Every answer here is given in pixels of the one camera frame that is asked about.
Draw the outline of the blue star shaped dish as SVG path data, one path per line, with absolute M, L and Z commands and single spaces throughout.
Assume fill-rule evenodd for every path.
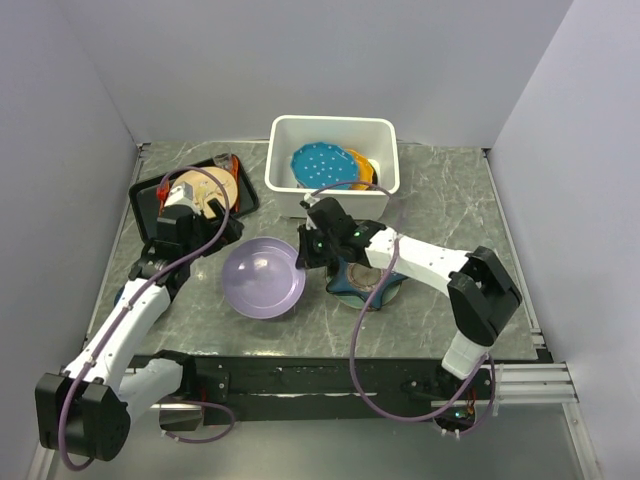
M 383 269 L 365 267 L 358 263 L 347 263 L 343 259 L 338 259 L 325 270 L 325 289 L 327 293 L 333 296 L 354 290 L 369 291 L 372 289 L 373 292 L 383 274 Z M 373 300 L 378 299 L 387 286 L 396 282 L 403 284 L 405 280 L 407 280 L 406 276 L 392 273 Z

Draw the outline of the purple plastic plate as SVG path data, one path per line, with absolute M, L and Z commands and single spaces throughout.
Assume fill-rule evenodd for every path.
M 221 279 L 227 303 L 239 314 L 270 320 L 291 310 L 300 300 L 306 273 L 296 267 L 298 252 L 273 237 L 243 242 L 227 257 Z

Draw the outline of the yellow polka dot plate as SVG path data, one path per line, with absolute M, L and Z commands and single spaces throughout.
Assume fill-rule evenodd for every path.
M 374 177 L 376 174 L 375 169 L 373 168 L 369 160 L 365 156 L 357 152 L 356 150 L 347 149 L 346 152 L 353 157 L 359 170 L 358 179 L 360 180 L 360 183 L 352 184 L 350 186 L 350 189 L 351 190 L 368 190 L 370 185 L 374 184 Z

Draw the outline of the blue polka dot plate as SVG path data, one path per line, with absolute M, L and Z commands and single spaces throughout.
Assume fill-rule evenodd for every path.
M 359 167 L 353 155 L 326 142 L 300 147 L 293 153 L 290 167 L 297 184 L 307 189 L 359 179 Z

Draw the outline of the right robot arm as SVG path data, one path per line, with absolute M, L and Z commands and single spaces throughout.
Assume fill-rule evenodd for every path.
M 403 275 L 449 298 L 457 332 L 442 359 L 437 384 L 449 398 L 463 396 L 472 387 L 472 371 L 522 302 L 496 253 L 483 246 L 471 252 L 448 249 L 376 221 L 358 223 L 331 197 L 308 194 L 301 206 L 306 224 L 298 228 L 297 267 L 319 268 L 342 260 Z

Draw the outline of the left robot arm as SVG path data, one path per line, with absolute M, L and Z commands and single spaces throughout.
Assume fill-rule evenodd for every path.
M 59 452 L 71 471 L 111 461 L 132 424 L 166 397 L 209 407 L 193 356 L 164 350 L 132 376 L 125 374 L 153 324 L 190 277 L 192 263 L 239 240 L 243 225 L 228 199 L 213 200 L 209 219 L 194 201 L 167 198 L 129 271 L 119 300 L 91 341 L 59 373 L 35 387 L 40 443 Z

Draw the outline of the white plastic bin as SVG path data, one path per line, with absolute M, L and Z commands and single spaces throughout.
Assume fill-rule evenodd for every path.
M 363 155 L 377 184 L 390 194 L 400 188 L 400 168 L 393 124 L 380 118 L 282 115 L 271 126 L 265 184 L 284 217 L 305 216 L 300 205 L 309 191 L 295 178 L 291 162 L 305 145 L 324 142 Z

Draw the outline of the orange plastic utensil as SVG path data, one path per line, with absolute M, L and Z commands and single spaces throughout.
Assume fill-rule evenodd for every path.
M 237 187 L 237 195 L 236 195 L 236 201 L 234 204 L 234 211 L 237 212 L 240 208 L 240 199 L 241 199 L 241 195 L 240 195 L 240 179 L 239 179 L 239 158 L 235 155 L 232 154 L 231 155 L 231 174 L 234 177 L 235 183 L 236 183 L 236 187 Z

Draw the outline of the black plastic tray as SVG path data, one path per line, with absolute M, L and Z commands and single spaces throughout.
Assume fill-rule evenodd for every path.
M 235 155 L 235 159 L 238 161 L 238 197 L 236 208 L 231 216 L 240 219 L 255 212 L 259 208 L 260 202 L 242 162 L 237 155 Z M 156 190 L 162 178 L 163 174 L 150 177 L 138 181 L 129 189 L 131 208 L 143 243 L 156 234 L 156 218 L 160 206 Z

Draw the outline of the clear glass cup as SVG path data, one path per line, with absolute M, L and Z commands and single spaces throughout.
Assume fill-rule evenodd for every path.
M 218 154 L 214 157 L 214 162 L 219 168 L 231 170 L 233 168 L 233 155 L 229 152 Z

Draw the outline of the light green saucer plate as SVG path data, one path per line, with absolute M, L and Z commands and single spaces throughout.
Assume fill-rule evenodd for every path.
M 400 292 L 401 287 L 401 282 L 396 282 L 393 285 L 387 286 L 382 291 L 379 298 L 371 302 L 371 304 L 369 305 L 369 311 L 379 311 L 383 307 L 391 303 L 392 300 Z M 354 290 L 346 292 L 344 294 L 335 294 L 335 297 L 337 297 L 341 303 L 347 305 L 350 308 L 361 309 L 371 293 L 372 289 L 370 289 L 369 291 Z

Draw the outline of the blue white patterned bowl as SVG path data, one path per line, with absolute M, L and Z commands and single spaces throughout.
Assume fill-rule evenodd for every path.
M 121 296 L 122 296 L 122 294 L 123 294 L 123 292 L 124 292 L 124 289 L 125 289 L 125 287 L 124 287 L 124 286 L 122 286 L 122 287 L 121 287 L 121 288 L 116 292 L 116 294 L 115 294 L 115 296 L 114 296 L 114 301 L 113 301 L 113 307 L 114 307 L 114 308 L 116 308 L 116 307 L 117 307 L 117 305 L 118 305 L 118 303 L 119 303 L 119 301 L 120 301 L 120 299 L 121 299 Z

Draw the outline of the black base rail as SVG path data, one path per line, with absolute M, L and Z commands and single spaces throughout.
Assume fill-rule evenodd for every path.
M 365 419 L 382 409 L 404 417 L 443 406 L 462 380 L 429 359 L 197 356 L 187 398 L 227 407 L 203 410 L 207 426 L 240 422 Z

